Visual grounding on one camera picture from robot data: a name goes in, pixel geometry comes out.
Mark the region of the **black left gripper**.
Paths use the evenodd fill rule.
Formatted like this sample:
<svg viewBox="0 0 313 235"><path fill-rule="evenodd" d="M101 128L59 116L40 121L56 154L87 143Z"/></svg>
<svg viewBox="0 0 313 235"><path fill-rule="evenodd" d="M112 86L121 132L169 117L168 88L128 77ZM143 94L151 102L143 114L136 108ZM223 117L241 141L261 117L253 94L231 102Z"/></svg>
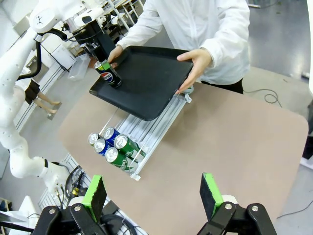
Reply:
<svg viewBox="0 0 313 235"><path fill-rule="evenodd" d="M89 56L90 62L104 65L108 62L110 52L115 48L114 41L104 33L98 22L86 24L82 29L74 32L73 41L84 44L84 51Z"/></svg>

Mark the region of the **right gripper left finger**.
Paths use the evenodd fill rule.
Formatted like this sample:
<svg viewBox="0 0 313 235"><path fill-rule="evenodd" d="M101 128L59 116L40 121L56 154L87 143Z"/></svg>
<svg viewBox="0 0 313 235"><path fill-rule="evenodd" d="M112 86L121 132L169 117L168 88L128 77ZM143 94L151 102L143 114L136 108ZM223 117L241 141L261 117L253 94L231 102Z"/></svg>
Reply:
<svg viewBox="0 0 313 235"><path fill-rule="evenodd" d="M107 235L100 216L107 193L101 175L95 175L81 203L61 210L57 206L43 209L36 224L38 235Z"/></svg>

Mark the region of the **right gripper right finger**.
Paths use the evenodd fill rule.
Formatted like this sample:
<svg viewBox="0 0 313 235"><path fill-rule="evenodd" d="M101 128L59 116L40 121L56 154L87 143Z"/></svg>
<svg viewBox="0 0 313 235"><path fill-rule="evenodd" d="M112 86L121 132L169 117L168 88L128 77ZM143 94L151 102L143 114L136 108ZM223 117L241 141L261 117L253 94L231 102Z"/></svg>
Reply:
<svg viewBox="0 0 313 235"><path fill-rule="evenodd" d="M207 222L200 235L275 235L277 234L266 208L260 203L241 207L236 198L222 195L210 173L201 176L200 196Z"/></svg>

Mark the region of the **person's right hand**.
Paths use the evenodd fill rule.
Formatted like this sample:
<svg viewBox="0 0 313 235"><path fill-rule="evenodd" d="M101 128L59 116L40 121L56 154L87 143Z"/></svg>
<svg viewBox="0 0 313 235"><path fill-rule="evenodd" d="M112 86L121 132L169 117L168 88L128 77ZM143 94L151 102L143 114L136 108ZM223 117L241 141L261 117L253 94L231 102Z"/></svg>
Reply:
<svg viewBox="0 0 313 235"><path fill-rule="evenodd" d="M115 68L118 66L118 63L115 62L115 59L117 59L123 52L123 47L121 45L117 45L109 54L107 58L107 62L110 63L110 65Z"/></svg>

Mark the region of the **person's left hand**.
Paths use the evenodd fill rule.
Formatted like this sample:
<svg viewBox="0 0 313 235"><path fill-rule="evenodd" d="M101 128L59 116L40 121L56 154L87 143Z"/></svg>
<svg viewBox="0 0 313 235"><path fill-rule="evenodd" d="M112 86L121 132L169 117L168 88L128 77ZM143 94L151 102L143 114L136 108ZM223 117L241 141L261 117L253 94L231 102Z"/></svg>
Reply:
<svg viewBox="0 0 313 235"><path fill-rule="evenodd" d="M186 61L191 60L193 63L193 67L187 76L186 80L182 83L182 85L176 91L176 94L182 93L191 87L196 80L203 75L205 69L212 63L212 57L208 50L205 48L195 49L192 51L188 51L183 53L177 57L178 61Z"/></svg>

